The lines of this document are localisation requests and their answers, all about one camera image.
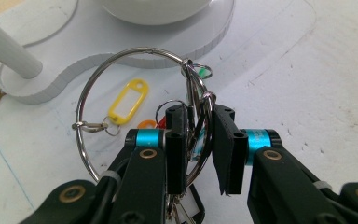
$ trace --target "metal key ring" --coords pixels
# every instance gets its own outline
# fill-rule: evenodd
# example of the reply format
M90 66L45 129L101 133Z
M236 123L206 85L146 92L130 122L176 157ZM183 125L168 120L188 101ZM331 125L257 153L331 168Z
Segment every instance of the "metal key ring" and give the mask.
M188 100L188 104L189 104L188 109L194 110L196 108L198 115L200 115L200 114L204 115L206 123L212 122L211 105L214 104L214 101L212 102L212 101L206 99L208 101L208 104L204 104L204 106L200 105L198 91L205 93L205 92L208 92L208 90L207 90L206 86L203 84L200 77L197 75L197 72L195 71L194 66L192 66L193 63L189 59L183 60L179 56L177 56L167 50L164 50L164 49L133 48L133 49L123 50L123 51L113 55L112 57L107 59L105 62L103 62L95 70L95 72L91 75L91 77L89 78L88 82L86 83L86 85L79 97L79 101L78 101L78 104L76 107L76 124L80 123L80 122L84 122L82 120L83 119L83 110L84 110L84 106L85 106L87 97L90 93L92 86L95 84L98 77L103 73L103 71L105 71L110 65L112 65L119 59L126 57L126 56L135 55L135 54L157 55L157 56L167 58L167 59L177 63L181 67L182 74L184 75L184 77L186 79L187 100ZM190 123L190 125L189 125L190 128L192 128L192 130L195 130L194 118L189 118L189 123ZM84 165L86 166L87 170L89 171L90 175L92 176L92 178L98 182L100 180L100 176L99 176L98 172L95 170L95 168L93 167L93 165L90 161L90 158L88 156L88 153L86 151L85 143L84 143L84 139L83 139L83 130L79 126L74 126L74 129L76 132L76 142L77 142L77 147L79 149L80 157L81 157ZM207 130L206 133L207 133L207 134L205 134L206 138L211 138L212 131ZM206 150L206 154L207 154L206 157L204 157L205 160L199 161L199 165L196 166L196 169L199 169L199 170L197 170L196 172L193 170L191 172L191 174L193 174L193 173L198 174L200 172L200 169L203 167L204 163L206 162L206 158L209 156L210 151ZM192 180L194 180L194 178L195 178L195 176L192 175L190 177L191 180L190 181L187 180L187 182L192 182Z
M103 124L106 125L106 128L104 129L105 132L106 132L107 134L109 134L110 136L112 136L112 137L118 136L118 134L120 133L121 126L120 126L120 125L116 125L116 126L117 126L117 131L116 131L115 133L111 133L111 132L109 132L109 131L107 130L107 129L109 128L109 125L108 125L107 122L106 122L107 119L109 119L109 116L106 116L106 117L103 119Z

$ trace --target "white rod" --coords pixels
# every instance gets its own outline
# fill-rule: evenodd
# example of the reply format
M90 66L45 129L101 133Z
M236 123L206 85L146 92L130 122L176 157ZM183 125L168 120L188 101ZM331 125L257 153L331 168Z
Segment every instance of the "white rod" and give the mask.
M43 64L0 28L0 62L23 78L33 78L42 71Z

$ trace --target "yellow key tag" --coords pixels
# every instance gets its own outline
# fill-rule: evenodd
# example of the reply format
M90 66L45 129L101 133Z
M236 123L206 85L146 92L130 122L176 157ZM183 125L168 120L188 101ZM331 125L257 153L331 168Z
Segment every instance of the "yellow key tag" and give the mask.
M148 92L149 87L144 80L131 80L110 106L108 111L110 120L116 125L130 121Z

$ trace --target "white base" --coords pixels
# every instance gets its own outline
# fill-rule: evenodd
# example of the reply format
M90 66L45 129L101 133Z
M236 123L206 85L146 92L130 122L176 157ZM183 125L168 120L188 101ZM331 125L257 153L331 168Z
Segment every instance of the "white base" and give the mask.
M0 14L0 27L23 46L54 35L74 16L78 0L25 0Z
M233 9L234 0L215 0L187 20L163 26L141 26L112 17L98 1L82 0L74 17L60 32L27 48L43 63L41 74L23 79L3 67L0 85L18 101L40 104L60 94L79 74L124 49L153 47L198 59L223 38ZM165 59L142 56L128 57L120 63L141 68L174 66Z

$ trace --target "key ring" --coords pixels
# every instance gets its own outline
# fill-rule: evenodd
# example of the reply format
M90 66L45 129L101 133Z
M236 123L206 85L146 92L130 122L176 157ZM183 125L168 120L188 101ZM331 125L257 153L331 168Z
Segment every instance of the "key ring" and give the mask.
M120 126L120 125L117 125L117 131L116 131L116 133L111 133L111 132L109 132L109 131L107 130L107 129L109 128L109 125L108 125L107 122L106 122L107 119L109 119L109 116L106 116L106 117L103 119L103 124L106 124L106 128L104 129L105 132L106 132L107 134L109 134L110 136L113 136L113 137L117 136L117 135L120 133L121 126Z
M212 130L209 128L209 126L212 124L212 111L215 102L215 95L212 92L208 91L206 86L203 84L201 78L199 77L195 67L201 67L207 69L208 72L210 73L208 77L212 75L212 70L207 66L202 66L198 64L194 65L191 60L181 59L179 56L164 49L154 49L154 48L125 49L113 55L106 61L104 61L91 75L83 91L80 94L79 101L76 107L76 121L75 124L73 125L73 128L76 132L76 142L80 153L80 157L84 165L86 166L87 170L89 171L89 174L96 182L98 182L100 180L100 175L95 170L95 168L93 167L90 161L83 139L83 131L85 131L84 124L86 122L83 120L83 110L92 86L95 84L98 77L103 73L103 71L105 71L110 65L120 60L121 58L130 55L135 55L135 54L152 54L152 55L157 55L160 57L167 58L173 61L174 63L177 63L180 66L182 75L186 79L186 92L187 92L187 103L188 103L187 110L188 110L188 114L194 115L188 117L190 140L188 141L187 153L191 153L194 150L200 136L201 128L203 126L205 127L203 148L201 151L200 159L198 160L196 166L193 168L193 170L187 177L187 185L189 186L194 181L194 179L198 176L207 158L211 154L210 145L212 139ZM197 127L195 123L195 116L197 116L197 121L198 121Z
M157 108L157 110L156 110L156 117L155 117L156 123L158 123L158 112L159 112L159 110L160 110L163 106L165 106L166 104L168 104L168 103L179 103L179 104L182 105L182 107L185 109L185 112L188 113L188 112L187 112L187 105L185 104L185 102L180 101L180 100L169 100L169 101L165 102L164 104L158 106L158 108Z

